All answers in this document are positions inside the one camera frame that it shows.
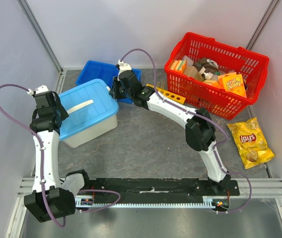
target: lay's logo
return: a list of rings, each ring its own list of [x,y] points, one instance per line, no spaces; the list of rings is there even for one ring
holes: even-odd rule
[[[252,133],[251,135],[241,135],[239,138],[242,143],[254,142],[257,139],[254,133]]]

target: yellow block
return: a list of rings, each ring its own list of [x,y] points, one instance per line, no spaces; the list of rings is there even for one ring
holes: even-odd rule
[[[152,88],[154,88],[154,86],[152,84],[146,84],[147,86],[150,86]],[[161,88],[156,88],[160,93],[162,93],[165,97],[179,103],[179,104],[184,104],[185,103],[185,98],[180,96],[180,95],[177,95],[175,93],[171,93],[169,91],[166,91],[166,90],[163,90]]]
[[[233,72],[220,75],[218,80],[220,88],[225,89],[225,91],[235,93],[245,98],[247,97],[241,74],[236,74],[236,72]]]

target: orange label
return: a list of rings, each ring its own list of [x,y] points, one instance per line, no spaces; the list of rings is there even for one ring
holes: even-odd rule
[[[235,77],[232,80],[226,82],[227,91],[235,87],[239,87],[240,85],[242,85],[242,80],[240,77]]]

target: red plastic basket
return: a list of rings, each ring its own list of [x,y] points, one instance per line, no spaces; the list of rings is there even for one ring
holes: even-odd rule
[[[217,62],[221,71],[235,70],[241,73],[248,85],[247,98],[170,70],[172,63],[182,59],[183,56],[190,57],[194,62],[203,57],[211,58]],[[246,106],[257,101],[267,78],[268,64],[267,56],[189,32],[174,48],[164,70],[167,74],[168,91],[185,97],[185,102],[195,107],[204,107],[217,116],[231,120]]]

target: gray floor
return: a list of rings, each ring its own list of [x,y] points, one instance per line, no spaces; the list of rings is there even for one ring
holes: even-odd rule
[[[158,81],[166,79],[158,69]],[[76,86],[80,70],[69,70],[63,91]],[[142,70],[141,82],[153,83],[153,70]],[[118,127],[77,148],[60,142],[58,149],[60,176],[85,169],[92,178],[207,178],[206,168],[199,154],[185,142],[184,129],[170,119],[134,105],[119,103]],[[227,120],[212,115],[212,119],[226,129]],[[247,110],[231,122],[249,119]],[[250,178],[267,178],[265,165],[245,170],[236,145],[230,141],[218,151],[231,172],[244,171]],[[223,140],[216,131],[217,141]]]
[[[233,207],[245,202],[232,200]],[[248,209],[229,215],[189,208],[109,208],[68,216],[64,229],[32,215],[26,221],[21,238],[282,238],[274,199],[252,200]]]

